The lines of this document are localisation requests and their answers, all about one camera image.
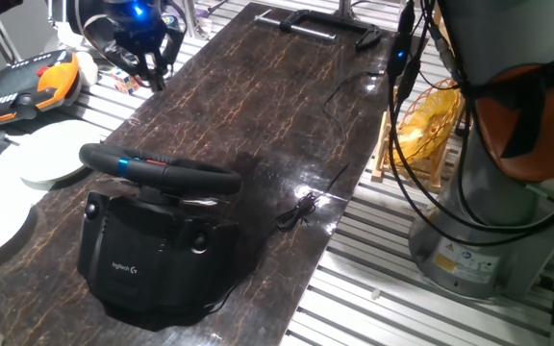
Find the blue light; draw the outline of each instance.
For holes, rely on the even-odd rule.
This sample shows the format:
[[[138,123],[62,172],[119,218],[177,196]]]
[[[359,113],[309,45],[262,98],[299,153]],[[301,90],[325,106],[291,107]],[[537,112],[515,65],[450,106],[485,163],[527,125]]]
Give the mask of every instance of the blue light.
[[[130,158],[121,158],[119,159],[119,163],[116,167],[116,173],[119,177],[125,178],[125,174],[127,173],[127,164],[130,163]]]

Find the black cable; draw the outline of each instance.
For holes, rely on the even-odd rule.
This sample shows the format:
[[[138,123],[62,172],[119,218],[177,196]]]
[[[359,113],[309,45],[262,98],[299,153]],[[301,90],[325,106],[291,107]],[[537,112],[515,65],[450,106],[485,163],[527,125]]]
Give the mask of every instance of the black cable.
[[[394,111],[395,111],[394,101],[393,101],[392,97],[389,96],[389,112],[390,112],[390,118],[391,119],[396,118],[396,116],[394,114]],[[418,217],[420,217],[429,227],[431,227],[435,232],[437,232],[441,236],[445,237],[448,240],[452,240],[456,243],[463,244],[463,245],[466,245],[466,246],[486,247],[486,246],[498,246],[498,245],[508,244],[508,243],[511,243],[511,242],[514,242],[514,241],[517,241],[517,240],[521,240],[521,239],[523,239],[527,236],[530,236],[532,234],[532,233],[524,233],[524,234],[517,235],[517,236],[511,237],[511,238],[508,238],[508,239],[504,239],[504,240],[482,243],[482,242],[473,242],[473,241],[462,240],[462,239],[459,239],[455,236],[449,235],[448,233],[442,231],[431,220],[429,220],[429,218],[426,217],[426,215],[424,215],[424,213],[418,208],[416,203],[414,203],[414,201],[410,197],[410,194],[408,193],[408,191],[405,189],[405,186],[404,186],[403,182],[401,181],[401,178],[399,177],[399,173],[396,170],[396,164],[394,163],[394,154],[393,154],[392,147],[393,147],[393,144],[395,144],[395,143],[396,143],[396,146],[398,148],[398,137],[397,137],[397,134],[396,134],[395,126],[393,125],[390,128],[389,160],[390,160],[390,167],[392,169],[392,174],[394,175],[394,179],[396,180],[397,184],[399,185],[399,188],[401,189],[401,192],[403,193],[403,196],[408,201],[408,203],[410,204],[410,206],[412,207],[414,212],[418,215]]]
[[[440,86],[435,86],[433,83],[429,82],[429,80],[424,76],[424,74],[422,73],[422,71],[418,71],[418,73],[420,74],[420,77],[422,77],[422,79],[424,80],[424,82],[426,82],[430,87],[432,88],[435,88],[437,90],[454,90],[454,89],[458,89],[459,86],[456,85],[456,86],[451,86],[451,87],[440,87]]]
[[[298,200],[298,202],[296,203],[296,206],[293,209],[280,214],[270,223],[270,225],[268,226],[269,231],[266,232],[264,238],[260,241],[258,248],[254,253],[253,259],[251,260],[251,264],[249,268],[243,271],[243,274],[239,276],[239,278],[235,281],[235,283],[232,286],[230,286],[230,288],[223,296],[223,298],[221,298],[217,302],[210,303],[204,306],[204,309],[210,309],[207,315],[220,311],[223,308],[223,306],[226,304],[226,301],[228,300],[228,298],[230,298],[230,295],[232,294],[232,292],[234,292],[234,290],[242,283],[242,281],[245,280],[245,278],[247,278],[247,276],[253,272],[253,270],[257,267],[258,262],[260,260],[260,256],[259,256],[260,252],[262,251],[262,249],[264,248],[264,246],[266,245],[270,237],[277,230],[281,230],[283,232],[291,231],[296,226],[296,224],[298,224],[299,221],[302,221],[308,224],[308,221],[305,219],[305,217],[312,214],[315,211],[315,204],[319,201],[319,198],[324,196],[331,190],[335,182],[339,179],[341,174],[343,174],[343,172],[349,166],[351,162],[351,158],[350,158],[349,151],[347,149],[347,135],[345,134],[345,130],[343,129],[343,125],[341,124],[341,121],[338,120],[334,115],[329,113],[326,110],[326,107],[328,106],[328,103],[331,102],[331,100],[335,97],[335,95],[337,95],[337,93],[346,83],[363,76],[380,77],[381,74],[376,72],[366,71],[366,72],[360,72],[348,78],[345,78],[344,80],[342,80],[337,84],[337,87],[335,88],[335,90],[330,94],[330,96],[328,96],[328,98],[326,99],[326,101],[324,101],[324,104],[322,105],[322,112],[324,112],[324,114],[329,118],[330,121],[335,122],[340,129],[341,140],[343,141],[343,149],[347,157],[347,163],[341,168],[341,170],[337,173],[337,175],[333,177],[333,179],[328,183],[326,188],[324,188],[322,193],[320,193],[318,196],[314,196],[312,192],[307,193],[305,196],[301,197]]]
[[[421,1],[423,2],[422,3],[423,4],[422,5],[423,6],[423,13],[426,13],[427,18],[430,18],[432,14],[430,13],[429,10],[432,9],[432,6],[435,4],[435,1],[432,0],[430,4],[428,3],[428,0],[421,0]],[[423,31],[422,39],[425,39],[425,34],[426,34],[426,30]],[[396,80],[396,77],[397,77],[398,74],[400,74],[401,71],[389,70],[387,72],[388,72],[388,75],[389,75],[389,85],[394,86],[394,82]],[[409,79],[412,79],[412,78],[416,77],[415,74],[407,73],[407,72],[408,71],[406,69],[406,73],[404,74],[404,76],[407,75]],[[404,84],[411,87],[413,85],[413,82],[402,80],[398,93],[400,93],[401,87]],[[392,103],[394,103],[393,100],[391,99],[391,93],[390,93],[389,99]],[[398,114],[398,110],[400,109],[401,103],[403,102],[403,100],[404,100],[403,98],[399,99],[399,102],[397,102],[397,109],[396,110],[394,108],[392,108],[392,110],[390,110],[392,112],[391,117],[394,116],[394,119],[391,120],[391,122],[393,124],[393,127],[396,126],[396,116]],[[489,233],[497,233],[497,234],[513,234],[514,235],[514,234],[522,234],[522,233],[527,233],[527,232],[540,230],[540,229],[543,229],[543,228],[545,228],[545,227],[547,227],[547,226],[554,223],[554,212],[551,213],[550,215],[548,215],[547,217],[545,217],[543,220],[537,222],[537,223],[534,223],[534,224],[531,224],[531,225],[525,225],[525,226],[496,227],[496,226],[486,226],[486,225],[481,225],[481,224],[477,224],[477,223],[471,223],[467,220],[464,220],[461,217],[459,217],[459,216],[455,215],[454,213],[452,213],[450,210],[448,210],[444,206],[442,206],[433,196],[431,196],[431,194],[427,191],[427,189],[418,180],[418,178],[414,174],[412,168],[407,164],[407,160],[405,159],[405,157],[403,155],[403,152],[401,150],[401,147],[399,145],[398,140],[395,141],[394,146],[396,148],[397,154],[399,154],[399,158],[403,162],[403,167],[406,169],[406,171],[408,171],[408,174],[412,177],[412,180],[414,181],[414,183],[418,187],[418,189],[420,189],[420,191],[425,195],[425,197],[427,197],[427,199],[429,199],[429,201],[431,201],[438,209],[440,209],[442,212],[446,213],[448,216],[453,218],[455,221],[461,223],[462,225],[468,226],[469,228],[473,228],[473,229],[478,230],[478,231],[484,231],[484,232],[489,232]]]
[[[471,105],[471,102],[466,100],[465,108],[466,108],[466,125],[464,127],[464,134],[463,134],[463,144],[461,146],[461,157],[459,158],[459,166],[457,171],[457,189],[459,190],[459,199],[461,202],[461,206],[466,211],[466,213],[471,217],[471,219],[481,225],[486,225],[487,223],[481,220],[475,212],[469,207],[469,203],[467,202],[466,195],[463,190],[463,172],[465,170],[466,165],[466,151],[467,151],[467,141],[469,140],[469,126],[471,125],[471,107],[475,107]]]
[[[360,4],[364,4],[364,3],[368,3],[368,4],[376,4],[376,5],[379,5],[378,3],[376,3],[375,1],[369,1],[369,0],[360,0],[360,1],[357,1],[357,2],[354,2],[352,3],[352,5],[350,5],[350,8],[353,8],[354,6],[358,6]]]

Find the table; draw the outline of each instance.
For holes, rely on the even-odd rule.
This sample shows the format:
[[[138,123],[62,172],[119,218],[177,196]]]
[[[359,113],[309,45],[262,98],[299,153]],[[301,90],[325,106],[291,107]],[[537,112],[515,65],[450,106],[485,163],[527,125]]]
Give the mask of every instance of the table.
[[[228,217],[240,222],[250,249],[258,230],[301,193],[323,189],[345,164],[321,104],[337,81],[382,69],[391,39],[356,54],[356,34],[336,31],[331,45],[253,24],[266,9],[246,7],[107,140],[240,172],[244,188]],[[0,266],[0,331],[8,344],[277,344],[375,145],[385,88],[382,80],[360,80],[336,98],[329,110],[347,132],[350,167],[310,227],[273,237],[252,278],[192,327],[153,333],[108,317],[75,269],[83,204],[96,176],[49,192],[35,208],[31,238]]]

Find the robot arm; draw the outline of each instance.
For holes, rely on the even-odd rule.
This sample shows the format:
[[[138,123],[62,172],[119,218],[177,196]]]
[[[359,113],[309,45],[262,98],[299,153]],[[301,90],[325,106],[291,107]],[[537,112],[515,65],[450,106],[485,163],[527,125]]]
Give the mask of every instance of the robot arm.
[[[173,1],[168,0],[167,5],[185,20]],[[165,10],[162,0],[75,0],[74,6],[67,7],[67,16],[74,33],[84,36],[117,67],[148,81],[155,92],[165,89],[164,74],[176,61],[188,29],[186,24],[181,30],[173,15],[168,15],[166,22]],[[153,68],[147,57],[153,60]]]

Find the metal clamp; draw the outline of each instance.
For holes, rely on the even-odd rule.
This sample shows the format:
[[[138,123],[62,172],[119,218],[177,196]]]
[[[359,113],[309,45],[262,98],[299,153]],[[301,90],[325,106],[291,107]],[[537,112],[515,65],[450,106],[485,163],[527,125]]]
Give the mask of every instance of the metal clamp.
[[[320,39],[324,39],[324,40],[327,40],[327,41],[330,41],[330,42],[334,42],[335,38],[337,38],[337,35],[330,35],[330,34],[322,33],[320,31],[303,28],[303,27],[298,26],[298,25],[290,25],[286,21],[279,21],[279,20],[275,20],[275,19],[266,18],[265,16],[267,14],[271,13],[271,12],[272,12],[272,10],[268,10],[268,11],[266,11],[266,12],[260,14],[260,15],[256,15],[254,17],[254,21],[264,23],[264,24],[270,25],[270,26],[275,27],[275,28],[279,28],[279,29],[284,30],[284,31],[297,33],[297,34],[301,34],[301,35],[306,35],[306,36],[310,36],[310,37],[315,37],[315,38],[320,38]]]

